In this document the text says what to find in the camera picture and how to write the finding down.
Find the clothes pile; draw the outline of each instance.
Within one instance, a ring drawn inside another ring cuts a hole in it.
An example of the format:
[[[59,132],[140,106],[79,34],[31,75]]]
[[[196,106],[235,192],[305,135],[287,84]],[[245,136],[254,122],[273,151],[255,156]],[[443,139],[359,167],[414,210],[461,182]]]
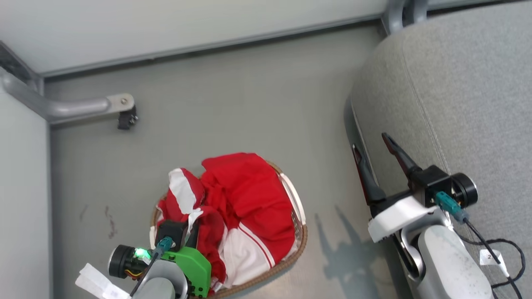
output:
[[[184,168],[169,173],[164,220],[199,224],[197,249],[212,266],[212,287],[230,288],[265,273],[297,250],[292,204],[275,170],[256,154],[202,162],[196,178]]]

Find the wicker basket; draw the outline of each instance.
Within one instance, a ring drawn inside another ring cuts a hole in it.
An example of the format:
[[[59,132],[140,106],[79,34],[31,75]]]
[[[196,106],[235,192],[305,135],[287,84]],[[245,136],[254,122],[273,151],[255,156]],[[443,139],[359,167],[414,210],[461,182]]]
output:
[[[230,289],[222,288],[216,294],[209,296],[208,298],[223,298],[227,297],[233,294],[236,294],[240,291],[243,291],[249,287],[252,287],[256,284],[259,284],[270,277],[274,276],[275,274],[283,271],[284,269],[287,269],[292,264],[297,261],[297,259],[301,256],[303,253],[303,250],[306,246],[306,239],[307,239],[307,228],[306,228],[306,222],[305,222],[305,211],[303,210],[303,206],[301,205],[301,200],[297,194],[297,191],[290,181],[290,179],[281,171],[281,168],[277,167],[277,165],[273,164],[272,162],[267,161],[268,164],[275,170],[277,173],[277,176],[279,177],[279,180],[281,181],[282,185],[285,188],[285,191],[288,195],[288,198],[290,198],[290,202],[292,203],[292,221],[294,223],[295,233],[296,233],[296,241],[297,241],[297,251],[294,252],[292,255],[286,257],[283,261],[279,262],[277,265],[275,265],[273,268],[271,268],[268,272],[263,273],[262,275],[255,277],[254,279],[246,282],[245,284],[234,286]],[[162,200],[166,200],[166,195],[161,197]],[[157,206],[153,209],[153,214],[151,218],[151,227],[149,232],[149,238],[150,238],[150,245],[152,248],[155,248],[155,235],[156,235],[156,223],[157,220],[161,217],[161,211],[157,209]]]

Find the floor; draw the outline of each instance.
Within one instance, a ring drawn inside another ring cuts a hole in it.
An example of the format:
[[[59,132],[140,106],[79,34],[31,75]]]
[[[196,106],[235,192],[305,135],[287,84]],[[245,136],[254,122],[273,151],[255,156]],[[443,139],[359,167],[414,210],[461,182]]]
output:
[[[74,285],[85,263],[106,272],[118,244],[148,245],[170,170],[232,152],[278,164],[309,229],[289,271],[237,297],[403,297],[367,232],[342,117],[354,75],[380,41],[367,23],[49,82],[46,95],[62,100],[131,93],[140,117],[131,131],[116,130],[115,117],[52,130],[55,298],[91,298]]]

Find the white basket handle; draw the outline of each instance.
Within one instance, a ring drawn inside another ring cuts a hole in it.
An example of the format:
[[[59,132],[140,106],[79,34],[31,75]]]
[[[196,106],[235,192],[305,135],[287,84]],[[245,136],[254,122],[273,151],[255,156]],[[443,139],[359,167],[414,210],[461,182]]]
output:
[[[282,185],[286,190],[286,194],[288,194],[288,197],[290,198],[290,202],[292,203],[292,206],[294,207],[294,211],[296,211],[297,218],[299,219],[299,221],[301,221],[301,224],[305,225],[306,224],[305,210],[303,209],[303,205],[301,204],[301,199],[299,198],[299,195],[297,194],[294,184],[292,184],[290,179],[284,173],[280,173],[279,178],[281,179]]]

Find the gray upholstered ottoman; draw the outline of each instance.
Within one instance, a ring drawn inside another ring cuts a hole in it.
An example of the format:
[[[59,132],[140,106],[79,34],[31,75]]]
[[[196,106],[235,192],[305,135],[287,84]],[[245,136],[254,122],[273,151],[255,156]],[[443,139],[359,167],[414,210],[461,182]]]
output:
[[[532,3],[453,13],[388,37],[361,69],[350,104],[361,136],[350,109],[350,141],[363,143],[387,194],[405,190],[406,178],[383,131],[421,167],[470,176],[479,191],[471,222],[486,238],[515,241],[532,261]],[[514,277],[518,252],[494,248]],[[468,246],[477,261],[479,249]],[[497,268],[483,270],[492,284],[506,281]],[[530,298],[532,271],[517,285]],[[496,294],[515,298],[509,286]]]

